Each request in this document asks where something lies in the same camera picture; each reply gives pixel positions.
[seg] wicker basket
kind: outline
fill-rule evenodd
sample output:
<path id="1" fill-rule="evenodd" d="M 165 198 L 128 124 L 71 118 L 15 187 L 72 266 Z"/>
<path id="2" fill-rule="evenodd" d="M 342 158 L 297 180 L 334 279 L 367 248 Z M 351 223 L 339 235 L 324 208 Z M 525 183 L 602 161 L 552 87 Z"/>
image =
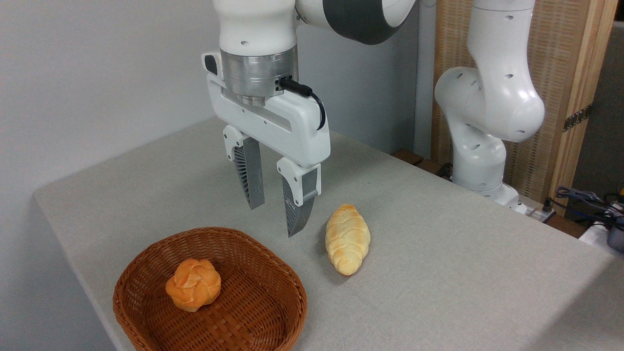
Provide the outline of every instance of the wicker basket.
<path id="1" fill-rule="evenodd" d="M 183 260 L 208 259 L 221 294 L 197 312 L 174 306 L 165 283 Z M 207 227 L 152 244 L 115 286 L 113 310 L 137 350 L 289 350 L 306 318 L 301 280 L 274 253 L 234 229 Z"/>

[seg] bread roll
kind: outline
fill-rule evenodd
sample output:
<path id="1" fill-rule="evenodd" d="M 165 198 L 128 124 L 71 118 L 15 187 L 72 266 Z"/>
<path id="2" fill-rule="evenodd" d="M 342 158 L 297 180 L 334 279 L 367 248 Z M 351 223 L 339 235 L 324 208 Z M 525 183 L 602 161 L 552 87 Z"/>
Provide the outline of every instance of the bread roll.
<path id="1" fill-rule="evenodd" d="M 325 249 L 329 261 L 343 275 L 354 274 L 368 254 L 371 233 L 355 206 L 342 204 L 329 218 Z"/>
<path id="2" fill-rule="evenodd" d="M 211 304 L 221 292 L 221 276 L 210 261 L 187 259 L 165 286 L 173 303 L 188 312 Z"/>

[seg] croissant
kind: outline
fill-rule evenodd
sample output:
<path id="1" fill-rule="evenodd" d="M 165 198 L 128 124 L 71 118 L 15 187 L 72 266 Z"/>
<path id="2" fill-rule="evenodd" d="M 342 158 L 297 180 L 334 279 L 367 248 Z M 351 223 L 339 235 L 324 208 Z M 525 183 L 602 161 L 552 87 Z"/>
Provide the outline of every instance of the croissant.
<path id="1" fill-rule="evenodd" d="M 325 249 L 329 261 L 343 275 L 354 274 L 368 254 L 371 233 L 355 206 L 342 204 L 329 218 Z"/>

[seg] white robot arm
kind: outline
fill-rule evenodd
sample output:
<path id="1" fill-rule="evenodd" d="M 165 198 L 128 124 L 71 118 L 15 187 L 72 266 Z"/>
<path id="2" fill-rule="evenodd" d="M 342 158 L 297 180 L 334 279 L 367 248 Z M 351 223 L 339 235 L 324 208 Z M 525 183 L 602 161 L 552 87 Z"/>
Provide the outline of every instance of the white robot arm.
<path id="1" fill-rule="evenodd" d="M 330 152 L 320 99 L 297 83 L 296 28 L 325 27 L 378 44 L 403 23 L 415 0 L 213 0 L 220 52 L 202 57 L 208 91 L 251 209 L 264 203 L 259 143 L 284 155 L 282 175 L 288 235 L 308 221 L 321 194 L 321 162 Z"/>
<path id="2" fill-rule="evenodd" d="M 503 184 L 502 140 L 537 132 L 544 103 L 529 75 L 527 42 L 535 0 L 474 0 L 468 50 L 477 69 L 454 67 L 436 84 L 453 141 L 453 182 L 523 212 L 518 193 Z"/>

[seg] white wall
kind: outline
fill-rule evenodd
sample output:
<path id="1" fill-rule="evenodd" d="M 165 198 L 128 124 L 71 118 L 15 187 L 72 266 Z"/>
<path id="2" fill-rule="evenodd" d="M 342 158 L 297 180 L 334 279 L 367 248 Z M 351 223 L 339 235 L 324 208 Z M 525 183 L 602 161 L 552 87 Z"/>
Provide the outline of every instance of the white wall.
<path id="1" fill-rule="evenodd" d="M 111 349 L 31 195 L 212 116 L 200 54 L 218 24 L 197 0 L 4 1 L 0 16 L 0 349 Z M 331 128 L 384 151 L 412 144 L 399 40 L 300 29 Z"/>

